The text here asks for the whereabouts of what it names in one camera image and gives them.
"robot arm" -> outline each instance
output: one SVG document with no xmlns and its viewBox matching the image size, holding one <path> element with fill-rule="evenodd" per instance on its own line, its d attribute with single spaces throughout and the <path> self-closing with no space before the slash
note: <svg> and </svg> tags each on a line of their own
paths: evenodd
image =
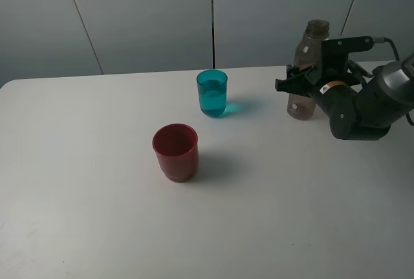
<svg viewBox="0 0 414 279">
<path fill-rule="evenodd" d="M 385 41 L 369 36 L 323 41 L 321 61 L 304 70 L 288 67 L 287 79 L 276 80 L 276 90 L 314 99 L 328 115 L 337 139 L 378 140 L 414 109 L 414 54 L 377 67 L 373 75 L 348 55 Z M 364 77 L 372 80 L 367 83 Z M 362 85 L 359 93 L 351 88 L 356 84 Z"/>
</svg>

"plastic bottle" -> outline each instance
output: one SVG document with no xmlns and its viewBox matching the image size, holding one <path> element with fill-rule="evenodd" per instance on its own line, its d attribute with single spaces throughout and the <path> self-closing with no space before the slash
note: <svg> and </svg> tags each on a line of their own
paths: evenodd
<svg viewBox="0 0 414 279">
<path fill-rule="evenodd" d="M 321 59 L 321 41 L 329 37 L 329 22 L 311 20 L 295 53 L 295 67 L 304 69 Z M 287 113 L 299 120 L 308 120 L 315 112 L 316 103 L 310 98 L 289 95 Z"/>
</svg>

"plastic cup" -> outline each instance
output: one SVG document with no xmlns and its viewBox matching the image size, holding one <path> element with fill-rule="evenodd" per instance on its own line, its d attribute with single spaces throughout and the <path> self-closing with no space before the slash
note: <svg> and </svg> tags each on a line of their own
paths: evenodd
<svg viewBox="0 0 414 279">
<path fill-rule="evenodd" d="M 220 70 L 207 70 L 197 76 L 201 111 L 219 117 L 226 109 L 227 75 Z"/>
<path fill-rule="evenodd" d="M 167 125 L 153 137 L 153 148 L 161 170 L 174 182 L 186 182 L 197 172 L 199 151 L 197 133 L 184 124 Z"/>
</svg>

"water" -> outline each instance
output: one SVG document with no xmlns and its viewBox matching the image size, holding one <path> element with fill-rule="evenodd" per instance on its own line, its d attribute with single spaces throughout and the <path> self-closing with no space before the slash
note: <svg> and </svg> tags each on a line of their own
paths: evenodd
<svg viewBox="0 0 414 279">
<path fill-rule="evenodd" d="M 226 109 L 227 84 L 219 80 L 206 80 L 199 86 L 201 111 L 210 117 L 220 116 Z"/>
</svg>

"gray wall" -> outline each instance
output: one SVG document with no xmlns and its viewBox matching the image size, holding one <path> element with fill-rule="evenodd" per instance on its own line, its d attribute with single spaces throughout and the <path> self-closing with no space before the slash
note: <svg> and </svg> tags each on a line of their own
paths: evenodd
<svg viewBox="0 0 414 279">
<path fill-rule="evenodd" d="M 391 38 L 401 58 L 414 52 L 414 0 L 354 0 L 343 32 L 346 36 L 374 35 Z M 358 61 L 394 60 L 388 44 L 353 54 Z"/>
<path fill-rule="evenodd" d="M 101 74 L 73 0 L 0 0 L 0 87 L 18 78 Z"/>
<path fill-rule="evenodd" d="M 216 67 L 293 62 L 307 21 L 326 19 L 339 36 L 352 0 L 214 0 Z"/>
<path fill-rule="evenodd" d="M 103 73 L 213 66 L 211 0 L 76 0 Z"/>
</svg>

